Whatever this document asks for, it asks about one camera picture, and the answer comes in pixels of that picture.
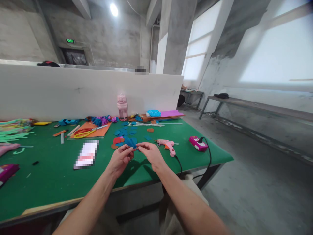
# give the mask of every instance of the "yellow object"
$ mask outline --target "yellow object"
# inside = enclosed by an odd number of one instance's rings
[[[45,126],[45,125],[48,125],[50,124],[51,122],[35,122],[34,125],[35,126]]]
[[[87,131],[87,132],[83,132],[83,133],[79,133],[79,134],[76,134],[74,135],[74,138],[75,139],[82,139],[82,138],[85,138],[87,136],[89,136],[91,133],[95,132],[96,130],[92,130],[92,131]]]

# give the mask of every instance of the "yellow scissors handle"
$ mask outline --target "yellow scissors handle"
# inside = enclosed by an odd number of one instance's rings
[[[92,130],[92,131],[87,131],[87,132],[83,132],[83,133],[79,133],[77,135],[74,135],[75,139],[82,139],[85,138],[87,136],[89,136],[91,133],[95,132],[96,130]]]

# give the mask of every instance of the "pink water bottle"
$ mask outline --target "pink water bottle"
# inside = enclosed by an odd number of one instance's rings
[[[127,121],[128,120],[128,114],[127,114],[128,106],[127,106],[126,96],[124,94],[120,94],[117,96],[117,107],[120,113],[120,120]]]

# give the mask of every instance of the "hand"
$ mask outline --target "hand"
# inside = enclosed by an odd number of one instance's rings
[[[136,150],[133,147],[130,148],[128,145],[119,147],[114,151],[105,171],[114,175],[116,179],[119,178],[129,161],[134,158],[134,151]]]
[[[167,167],[159,148],[152,143],[143,142],[136,144],[138,150],[142,152],[152,165],[152,170],[157,172]]]

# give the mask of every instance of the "concrete floor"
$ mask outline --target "concrete floor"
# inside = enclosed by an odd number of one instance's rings
[[[202,191],[234,234],[313,233],[311,166],[206,115],[198,120],[199,112],[184,113],[187,123],[235,159],[225,164]],[[112,195],[106,209],[120,215],[157,202],[162,196],[161,184],[155,184]],[[159,234],[158,211],[126,222],[121,228],[123,234]]]

